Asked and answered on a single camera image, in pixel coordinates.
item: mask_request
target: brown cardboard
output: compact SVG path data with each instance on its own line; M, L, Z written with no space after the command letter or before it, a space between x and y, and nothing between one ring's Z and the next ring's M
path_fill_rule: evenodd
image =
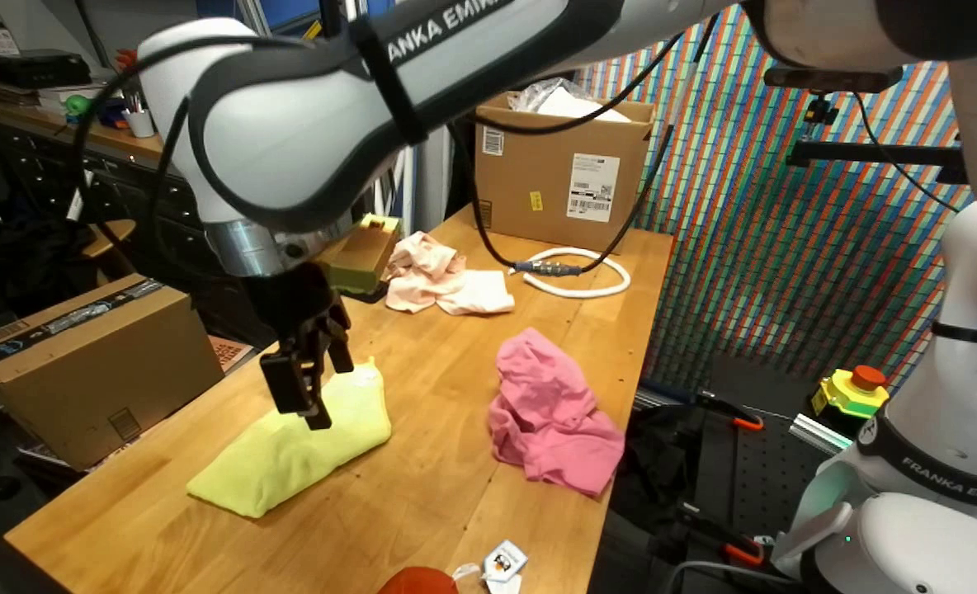
M152 290L118 304L134 287ZM94 468L218 378L191 300L138 275L0 326L0 406L72 468Z
M653 107L620 102L619 111L630 122L589 122L557 134L512 134L480 125L475 182L488 228L550 243L608 246L639 202L653 130ZM555 116L512 111L506 97L480 107L480 116L530 130L566 122ZM585 193L573 196L573 182L580 177L580 173L576 173L578 163L591 163L602 173L589 177L595 189L616 184L616 193L602 199Z

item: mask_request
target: pink cloth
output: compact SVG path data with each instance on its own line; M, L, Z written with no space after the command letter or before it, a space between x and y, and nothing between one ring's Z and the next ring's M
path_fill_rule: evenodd
M625 436L595 406L580 366L539 331L512 338L495 366L499 396L488 406L495 458L524 468L530 477L603 494Z

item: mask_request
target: white robot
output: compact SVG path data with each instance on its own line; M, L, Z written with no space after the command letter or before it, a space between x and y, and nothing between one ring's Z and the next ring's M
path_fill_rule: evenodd
M550 69L685 32L732 0L408 0L314 45L250 48L248 25L199 19L141 43L218 39L141 73L211 252L250 284L305 271L408 143ZM977 0L748 0L762 45L826 77L943 61L977 196ZM806 487L773 563L841 594L977 594L977 204L943 237L938 338L892 406ZM277 322L302 326L306 311Z

